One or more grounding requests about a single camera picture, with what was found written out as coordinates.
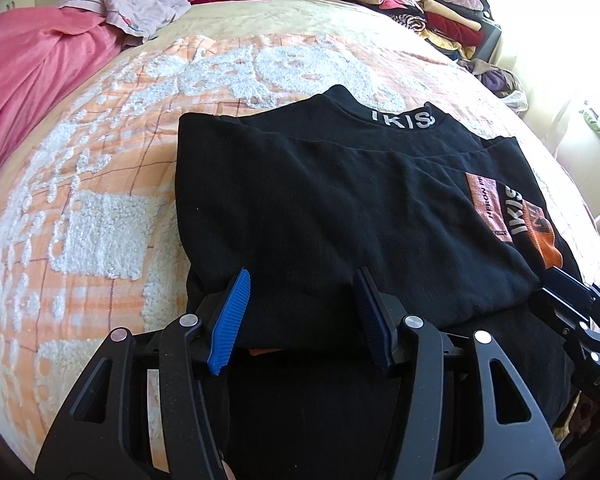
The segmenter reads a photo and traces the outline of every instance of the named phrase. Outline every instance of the black t-shirt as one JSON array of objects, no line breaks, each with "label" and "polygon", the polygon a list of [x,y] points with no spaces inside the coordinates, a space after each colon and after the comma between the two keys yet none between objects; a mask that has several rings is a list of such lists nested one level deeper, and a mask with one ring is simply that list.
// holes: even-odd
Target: black t-shirt
[{"label": "black t-shirt", "polygon": [[336,86],[250,117],[185,114],[178,140],[191,306],[249,269],[239,347],[360,346],[359,266],[439,328],[519,305],[546,266],[531,217],[580,277],[516,139],[481,139],[431,104],[381,114]]},{"label": "black t-shirt", "polygon": [[189,308],[244,266],[236,346],[289,350],[243,352],[229,373],[231,429],[214,434],[231,434],[239,478],[362,480],[380,460],[397,387],[365,354],[359,266],[410,314],[493,333],[549,422],[566,404],[571,362],[525,302],[546,266],[580,274],[516,139],[481,139],[429,103],[385,114],[334,86],[253,116],[183,115],[175,184]]}]

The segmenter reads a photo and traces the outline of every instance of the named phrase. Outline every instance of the orange plaid bedspread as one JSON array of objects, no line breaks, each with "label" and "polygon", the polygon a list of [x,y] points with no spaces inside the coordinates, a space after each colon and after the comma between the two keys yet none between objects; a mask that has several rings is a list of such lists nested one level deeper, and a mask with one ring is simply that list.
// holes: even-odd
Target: orange plaid bedspread
[{"label": "orange plaid bedspread", "polygon": [[[111,329],[156,330],[184,309],[188,262],[173,190],[180,115],[253,114],[333,84],[382,111],[428,100],[480,136],[516,135],[585,279],[600,283],[600,240],[574,185],[455,64],[333,36],[181,39],[107,70],[66,108],[5,197],[0,431],[25,464],[34,465],[64,397]],[[158,442],[155,377],[150,396]],[[164,466],[159,444],[154,455]]]}]

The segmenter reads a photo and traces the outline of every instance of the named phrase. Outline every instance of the metal screw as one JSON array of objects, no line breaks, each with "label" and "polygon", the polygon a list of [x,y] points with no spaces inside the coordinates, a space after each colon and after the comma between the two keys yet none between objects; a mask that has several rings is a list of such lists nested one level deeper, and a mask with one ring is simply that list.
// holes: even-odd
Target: metal screw
[{"label": "metal screw", "polygon": [[195,314],[185,314],[180,318],[182,326],[194,326],[198,322],[198,316]]},{"label": "metal screw", "polygon": [[482,343],[483,345],[489,344],[493,339],[491,334],[489,332],[485,332],[484,330],[478,330],[478,332],[474,334],[474,337],[478,343]]},{"label": "metal screw", "polygon": [[111,332],[111,340],[119,343],[126,339],[126,330],[124,328],[117,328]]},{"label": "metal screw", "polygon": [[418,316],[406,316],[404,318],[404,324],[411,328],[421,328],[424,325],[424,321]]}]

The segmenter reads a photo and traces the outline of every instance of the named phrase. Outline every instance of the pink towel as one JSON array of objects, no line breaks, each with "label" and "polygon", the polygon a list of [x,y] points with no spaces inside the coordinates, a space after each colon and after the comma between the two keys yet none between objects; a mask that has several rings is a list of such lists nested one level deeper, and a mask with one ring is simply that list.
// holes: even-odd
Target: pink towel
[{"label": "pink towel", "polygon": [[0,167],[51,108],[122,49],[95,12],[24,7],[0,14]]}]

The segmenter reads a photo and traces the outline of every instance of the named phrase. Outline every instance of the black gripper frame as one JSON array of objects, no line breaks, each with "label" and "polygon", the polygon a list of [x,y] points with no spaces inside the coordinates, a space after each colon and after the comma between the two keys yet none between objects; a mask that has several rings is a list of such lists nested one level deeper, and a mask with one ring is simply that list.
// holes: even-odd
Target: black gripper frame
[{"label": "black gripper frame", "polygon": [[[36,477],[226,480],[200,382],[208,375],[204,325],[202,317],[186,314],[158,332],[134,336],[126,328],[112,330],[56,415]],[[152,463],[146,397],[152,369],[159,370],[169,473]]]},{"label": "black gripper frame", "polygon": [[[403,377],[391,435],[376,480],[562,477],[564,463],[544,416],[513,364],[489,334],[478,331],[471,338],[451,335],[440,332],[426,320],[408,316],[395,296],[378,291],[366,267],[361,267],[354,277],[354,298],[376,365],[389,376]],[[378,348],[382,340],[384,348]],[[456,463],[449,460],[453,452],[448,444],[452,440],[454,415],[445,413],[447,403],[443,403],[443,398],[448,400],[445,375],[459,372],[456,376],[462,380],[466,375],[462,371],[472,372],[477,378],[463,410],[471,409],[470,419],[480,427],[475,431],[476,453],[471,459]],[[511,403],[496,398],[494,385],[502,389],[503,373],[512,393]],[[515,404],[516,409],[507,413],[510,404]]]},{"label": "black gripper frame", "polygon": [[600,287],[583,285],[556,267],[545,272],[544,286],[529,299],[529,308],[564,339],[575,364],[571,382],[600,405]]}]

